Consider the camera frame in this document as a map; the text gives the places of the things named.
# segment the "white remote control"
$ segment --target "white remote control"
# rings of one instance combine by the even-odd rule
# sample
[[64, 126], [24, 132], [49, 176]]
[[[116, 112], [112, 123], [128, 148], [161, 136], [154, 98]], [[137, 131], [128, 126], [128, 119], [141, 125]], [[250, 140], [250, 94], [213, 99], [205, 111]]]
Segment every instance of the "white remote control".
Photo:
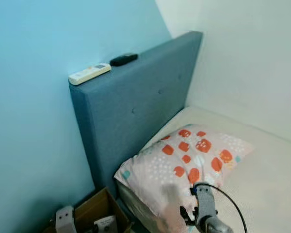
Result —
[[100, 63], [94, 67], [88, 67], [85, 70], [71, 74], [68, 79], [72, 85], [79, 85], [110, 70], [111, 66], [109, 64]]

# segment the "headboard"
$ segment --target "headboard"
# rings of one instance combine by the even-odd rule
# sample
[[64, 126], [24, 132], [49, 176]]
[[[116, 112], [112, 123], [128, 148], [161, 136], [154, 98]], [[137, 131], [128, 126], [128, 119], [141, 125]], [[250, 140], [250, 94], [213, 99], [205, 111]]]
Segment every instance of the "headboard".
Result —
[[202, 33], [190, 32], [136, 61], [70, 85], [95, 188], [116, 196], [113, 176], [185, 104]]

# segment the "mattress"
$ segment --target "mattress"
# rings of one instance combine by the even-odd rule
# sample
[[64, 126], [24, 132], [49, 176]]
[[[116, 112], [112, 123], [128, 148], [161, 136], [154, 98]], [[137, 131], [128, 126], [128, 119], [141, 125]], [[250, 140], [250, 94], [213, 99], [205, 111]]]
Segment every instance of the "mattress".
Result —
[[[232, 134], [255, 146], [255, 150], [226, 179], [223, 190], [237, 203], [248, 232], [291, 233], [291, 142], [232, 119], [187, 107], [172, 118], [143, 149], [187, 124], [203, 124]], [[120, 196], [133, 214], [152, 233], [157, 217], [128, 188], [119, 185]], [[235, 233], [243, 232], [240, 218], [231, 203], [215, 193], [220, 219]]]

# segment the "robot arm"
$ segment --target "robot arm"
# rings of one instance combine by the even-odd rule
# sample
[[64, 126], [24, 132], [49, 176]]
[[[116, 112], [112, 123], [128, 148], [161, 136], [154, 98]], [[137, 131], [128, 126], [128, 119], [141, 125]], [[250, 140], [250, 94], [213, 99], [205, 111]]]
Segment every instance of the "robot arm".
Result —
[[187, 226], [196, 226], [201, 233], [233, 233], [233, 230], [217, 217], [214, 196], [207, 184], [195, 185], [191, 188], [191, 194], [198, 201], [198, 207], [193, 211], [195, 219], [191, 220], [185, 208], [180, 207], [180, 214]]

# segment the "pillow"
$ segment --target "pillow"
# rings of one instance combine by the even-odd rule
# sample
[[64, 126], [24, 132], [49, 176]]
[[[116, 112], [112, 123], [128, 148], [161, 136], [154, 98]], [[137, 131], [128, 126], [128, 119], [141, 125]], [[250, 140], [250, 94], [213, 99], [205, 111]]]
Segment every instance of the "pillow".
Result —
[[197, 206], [190, 187], [196, 182], [222, 186], [251, 151], [241, 139], [207, 126], [187, 125], [128, 159], [114, 177], [164, 219], [168, 232], [187, 232], [179, 206], [188, 213]]

